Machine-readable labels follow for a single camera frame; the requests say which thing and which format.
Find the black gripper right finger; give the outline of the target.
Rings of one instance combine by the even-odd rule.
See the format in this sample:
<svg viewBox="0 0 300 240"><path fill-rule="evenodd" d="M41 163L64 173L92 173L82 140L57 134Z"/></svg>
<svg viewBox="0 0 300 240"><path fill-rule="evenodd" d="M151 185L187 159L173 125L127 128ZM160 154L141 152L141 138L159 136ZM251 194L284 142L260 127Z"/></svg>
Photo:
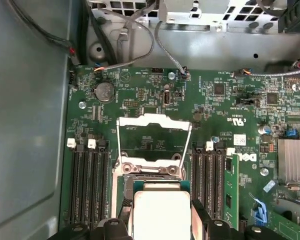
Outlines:
<svg viewBox="0 0 300 240"><path fill-rule="evenodd" d="M199 200L191 201L191 235L195 240L275 240L273 230L248 225L240 232L221 219L212 219Z"/></svg>

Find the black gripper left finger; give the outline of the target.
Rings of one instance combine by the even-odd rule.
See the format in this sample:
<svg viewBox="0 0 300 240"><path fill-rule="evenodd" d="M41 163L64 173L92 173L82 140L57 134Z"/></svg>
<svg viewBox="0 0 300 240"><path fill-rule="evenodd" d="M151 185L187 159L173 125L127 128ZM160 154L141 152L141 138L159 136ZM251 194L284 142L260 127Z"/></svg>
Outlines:
<svg viewBox="0 0 300 240"><path fill-rule="evenodd" d="M125 198L119 218L104 219L93 230L82 223L71 224L49 237L48 240L132 240L133 237L129 235L127 224L124 222L124 216L131 212L132 205L133 201Z"/></svg>

